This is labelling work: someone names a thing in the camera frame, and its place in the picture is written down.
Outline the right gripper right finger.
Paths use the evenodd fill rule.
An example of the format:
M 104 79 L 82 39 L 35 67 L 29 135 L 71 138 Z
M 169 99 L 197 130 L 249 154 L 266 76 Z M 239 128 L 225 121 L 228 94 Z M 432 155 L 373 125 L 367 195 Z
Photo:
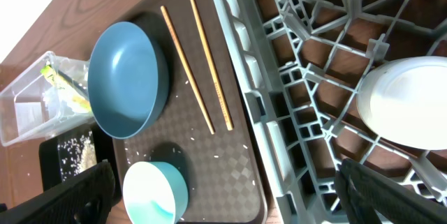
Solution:
M 350 223 L 445 223 L 446 208 L 351 159 L 335 175 L 335 190 Z

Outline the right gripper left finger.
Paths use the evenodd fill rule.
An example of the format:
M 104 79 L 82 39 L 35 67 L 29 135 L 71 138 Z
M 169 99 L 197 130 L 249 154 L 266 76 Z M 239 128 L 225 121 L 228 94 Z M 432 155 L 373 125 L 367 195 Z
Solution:
M 113 206 L 115 176 L 107 161 L 11 209 L 1 224 L 105 223 Z

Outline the light blue bowl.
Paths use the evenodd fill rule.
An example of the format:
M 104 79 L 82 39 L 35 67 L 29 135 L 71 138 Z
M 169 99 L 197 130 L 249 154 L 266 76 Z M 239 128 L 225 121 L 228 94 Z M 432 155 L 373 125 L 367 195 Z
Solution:
M 122 192 L 133 224 L 176 224 L 189 202 L 184 177 L 166 162 L 134 163 L 125 174 Z

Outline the yellow snack wrapper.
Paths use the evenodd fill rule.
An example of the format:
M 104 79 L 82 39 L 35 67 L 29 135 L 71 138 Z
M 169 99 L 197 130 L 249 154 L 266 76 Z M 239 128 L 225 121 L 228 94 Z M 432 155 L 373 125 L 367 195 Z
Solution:
M 41 69 L 41 74 L 59 93 L 59 97 L 76 113 L 90 113 L 87 88 L 73 80 L 60 70 L 55 70 L 50 64 Z

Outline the white cup pink inside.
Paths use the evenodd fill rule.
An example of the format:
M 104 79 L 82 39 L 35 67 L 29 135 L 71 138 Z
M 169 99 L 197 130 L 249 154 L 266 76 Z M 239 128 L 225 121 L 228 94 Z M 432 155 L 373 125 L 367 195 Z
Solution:
M 358 90 L 360 118 L 377 135 L 417 149 L 446 148 L 446 57 L 398 59 L 370 71 Z

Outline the white napkin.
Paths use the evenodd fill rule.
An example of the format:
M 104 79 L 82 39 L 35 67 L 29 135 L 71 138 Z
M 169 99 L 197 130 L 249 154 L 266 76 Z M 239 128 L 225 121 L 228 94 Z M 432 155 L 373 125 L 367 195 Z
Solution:
M 68 93 L 62 89 L 51 87 L 43 93 L 43 102 L 48 119 L 67 117 L 72 114 L 68 106 Z

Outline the grey dishwasher rack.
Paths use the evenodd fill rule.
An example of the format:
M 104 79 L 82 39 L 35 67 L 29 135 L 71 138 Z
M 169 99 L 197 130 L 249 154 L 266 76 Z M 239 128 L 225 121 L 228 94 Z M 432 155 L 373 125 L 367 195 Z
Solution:
M 373 68 L 446 55 L 446 0 L 213 0 L 279 223 L 346 223 L 350 158 L 446 204 L 446 152 L 395 144 L 356 107 Z

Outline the pile of rice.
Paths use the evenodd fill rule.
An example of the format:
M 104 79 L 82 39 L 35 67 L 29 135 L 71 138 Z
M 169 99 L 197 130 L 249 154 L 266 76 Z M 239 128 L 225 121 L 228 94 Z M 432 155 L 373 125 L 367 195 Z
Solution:
M 93 132 L 62 136 L 58 139 L 57 153 L 62 181 L 88 170 L 97 164 Z

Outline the black rectangular tray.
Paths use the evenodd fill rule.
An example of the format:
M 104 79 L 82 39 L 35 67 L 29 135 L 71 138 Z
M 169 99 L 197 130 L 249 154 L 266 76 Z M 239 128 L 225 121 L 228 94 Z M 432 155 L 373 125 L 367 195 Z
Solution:
M 84 124 L 42 142 L 38 155 L 44 191 L 106 160 L 115 176 L 112 203 L 122 199 L 112 138 L 96 124 Z

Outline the clear plastic bin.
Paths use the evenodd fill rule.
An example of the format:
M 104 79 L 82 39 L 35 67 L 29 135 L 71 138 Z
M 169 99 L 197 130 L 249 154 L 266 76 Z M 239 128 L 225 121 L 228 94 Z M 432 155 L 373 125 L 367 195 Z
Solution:
M 89 62 L 60 57 L 48 51 L 1 91 L 1 144 L 5 147 L 36 138 L 50 139 L 88 122 L 90 113 L 48 119 L 43 93 L 53 87 L 41 74 L 50 64 L 87 88 Z

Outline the blue plate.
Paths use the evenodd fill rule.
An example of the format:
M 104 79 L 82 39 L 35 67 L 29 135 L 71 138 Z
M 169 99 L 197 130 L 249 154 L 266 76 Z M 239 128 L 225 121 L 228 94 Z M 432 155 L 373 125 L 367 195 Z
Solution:
M 101 34 L 91 53 L 87 90 L 105 133 L 126 139 L 150 127 L 161 115 L 169 89 L 165 55 L 138 25 L 118 22 Z

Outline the brown serving tray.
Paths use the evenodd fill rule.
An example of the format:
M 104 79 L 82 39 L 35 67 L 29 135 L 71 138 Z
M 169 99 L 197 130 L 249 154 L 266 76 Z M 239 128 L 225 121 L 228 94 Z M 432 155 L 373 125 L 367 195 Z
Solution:
M 163 50 L 170 92 L 157 121 L 113 142 L 124 176 L 138 161 L 165 161 L 184 176 L 189 191 L 184 223 L 264 223 L 267 203 L 251 129 L 213 0 L 196 0 L 234 129 L 227 130 L 189 0 L 142 0 L 124 19 L 136 23 Z M 215 129 L 211 134 L 161 13 L 168 14 Z

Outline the left wooden chopstick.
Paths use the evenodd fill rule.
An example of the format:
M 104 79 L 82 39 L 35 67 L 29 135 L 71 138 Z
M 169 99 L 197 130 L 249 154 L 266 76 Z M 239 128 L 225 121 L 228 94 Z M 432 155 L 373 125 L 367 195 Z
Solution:
M 165 23 L 166 23 L 166 25 L 168 27 L 170 36 L 171 36 L 171 38 L 172 38 L 172 40 L 174 42 L 175 49 L 177 50 L 177 53 L 179 55 L 180 61 L 181 61 L 182 66 L 183 66 L 183 69 L 184 69 L 184 71 L 186 73 L 188 81 L 189 81 L 189 83 L 191 85 L 191 88 L 193 90 L 194 96 L 196 97 L 196 100 L 198 102 L 200 111 L 203 114 L 203 117 L 205 119 L 207 127 L 209 128 L 210 133 L 213 135 L 213 134 L 215 134 L 214 126 L 212 125 L 212 121 L 211 121 L 210 116 L 208 114 L 207 108 L 205 107 L 205 103 L 204 103 L 203 98 L 202 98 L 202 96 L 200 94 L 199 88 L 198 88 L 198 86 L 196 84 L 196 81 L 195 81 L 195 78 L 194 78 L 193 73 L 191 71 L 191 68 L 189 66 L 189 63 L 188 63 L 188 61 L 186 59 L 186 56 L 184 54 L 184 51 L 183 51 L 183 48 L 182 48 L 181 43 L 179 41 L 179 38 L 177 37 L 175 28 L 174 28 L 174 26 L 172 24 L 172 21 L 170 19 L 169 14 L 168 14 L 167 8 L 165 6 L 161 6 L 160 9 L 161 9 L 161 13 L 162 13 L 162 16 L 164 18 L 164 21 L 165 21 Z

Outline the wooden chopstick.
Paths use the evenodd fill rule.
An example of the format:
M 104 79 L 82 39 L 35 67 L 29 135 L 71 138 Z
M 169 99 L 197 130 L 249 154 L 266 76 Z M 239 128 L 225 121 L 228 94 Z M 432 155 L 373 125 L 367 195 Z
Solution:
M 203 23 L 201 21 L 200 14 L 198 12 L 198 7 L 196 5 L 196 0 L 189 0 L 189 1 L 190 1 L 190 4 L 191 4 L 191 8 L 192 8 L 192 11 L 193 11 L 193 16 L 194 16 L 195 23 L 196 23 L 196 26 L 197 26 L 197 29 L 198 29 L 198 33 L 199 33 L 199 36 L 200 36 L 200 41 L 201 41 L 201 44 L 203 46 L 203 50 L 204 50 L 204 53 L 205 53 L 205 58 L 207 60 L 207 65 L 209 67 L 209 70 L 210 70 L 210 73 L 211 73 L 211 76 L 212 76 L 212 81 L 213 81 L 213 84 L 214 84 L 215 91 L 217 93 L 217 98 L 219 100 L 219 105 L 221 107 L 221 111 L 222 111 L 222 114 L 223 114 L 223 117 L 224 117 L 224 121 L 226 123 L 227 130 L 233 130 L 234 129 L 234 125 L 233 125 L 232 119 L 230 117 L 230 112 L 229 112 L 229 109 L 228 109 L 228 106 L 227 106 L 227 103 L 226 103 L 226 100 L 225 100 L 225 97 L 224 97 L 223 89 L 221 87 L 221 83 L 220 83 L 220 80 L 219 80 L 219 75 L 218 75 L 218 72 L 217 72 L 216 67 L 214 65 L 214 60 L 212 58 L 212 53 L 211 53 L 210 46 L 209 46 L 208 41 L 207 41 L 207 37 L 206 37 L 206 33 L 205 33 L 205 30 L 204 30 L 204 27 L 203 27 Z
M 214 126 L 212 125 L 212 121 L 211 121 L 210 116 L 208 114 L 207 108 L 205 107 L 205 103 L 204 103 L 203 98 L 202 98 L 202 96 L 200 94 L 199 88 L 198 88 L 198 86 L 196 84 L 196 81 L 195 81 L 195 78 L 194 78 L 193 73 L 191 71 L 191 68 L 189 66 L 189 63 L 188 63 L 188 61 L 186 59 L 186 56 L 184 54 L 184 51 L 183 51 L 183 48 L 182 48 L 181 43 L 179 41 L 179 38 L 177 37 L 175 28 L 174 28 L 174 26 L 172 24 L 172 21 L 170 19 L 169 14 L 168 14 L 167 8 L 165 6 L 161 6 L 160 9 L 161 9 L 161 13 L 162 13 L 162 16 L 164 18 L 164 21 L 165 21 L 165 23 L 166 23 L 166 25 L 168 27 L 170 36 L 171 36 L 171 38 L 172 38 L 172 40 L 174 42 L 175 49 L 177 50 L 177 53 L 179 55 L 180 61 L 181 61 L 182 66 L 183 66 L 183 69 L 184 69 L 184 71 L 186 73 L 188 81 L 189 81 L 189 83 L 191 85 L 191 88 L 193 90 L 194 96 L 196 97 L 196 100 L 198 102 L 200 111 L 203 114 L 203 117 L 205 119 L 207 127 L 209 128 L 210 133 L 213 135 L 213 134 L 215 134 Z

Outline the right wooden chopstick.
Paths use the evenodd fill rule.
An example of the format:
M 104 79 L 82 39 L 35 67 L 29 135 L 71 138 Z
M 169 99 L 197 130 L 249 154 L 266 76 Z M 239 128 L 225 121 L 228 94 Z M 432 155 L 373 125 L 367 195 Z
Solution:
M 222 111 L 222 114 L 223 114 L 223 117 L 224 117 L 224 121 L 226 123 L 227 130 L 233 130 L 234 129 L 234 125 L 233 125 L 232 119 L 230 117 L 230 112 L 229 112 L 229 109 L 228 109 L 228 106 L 227 106 L 227 103 L 226 103 L 226 100 L 225 100 L 225 97 L 224 97 L 223 89 L 221 87 L 221 83 L 220 83 L 220 80 L 219 80 L 219 75 L 218 75 L 218 72 L 217 72 L 216 67 L 214 65 L 214 60 L 212 58 L 212 53 L 211 53 L 210 46 L 209 46 L 208 41 L 207 41 L 207 37 L 206 37 L 206 33 L 205 33 L 205 30 L 204 30 L 204 27 L 203 27 L 203 23 L 201 21 L 200 14 L 198 12 L 198 7 L 196 5 L 196 0 L 189 0 L 189 1 L 190 1 L 190 4 L 191 4 L 191 8 L 192 8 L 192 11 L 193 11 L 193 16 L 194 16 L 195 23 L 196 23 L 196 26 L 197 26 L 197 29 L 198 29 L 198 33 L 199 33 L 199 36 L 200 36 L 200 41 L 201 41 L 201 44 L 203 46 L 203 50 L 204 50 L 204 53 L 205 53 L 205 58 L 207 60 L 207 65 L 209 67 L 209 70 L 210 70 L 210 73 L 211 73 L 211 76 L 212 76 L 212 81 L 213 81 L 213 84 L 214 84 L 215 91 L 217 93 L 217 98 L 219 100 L 219 105 L 221 107 L 221 111 Z

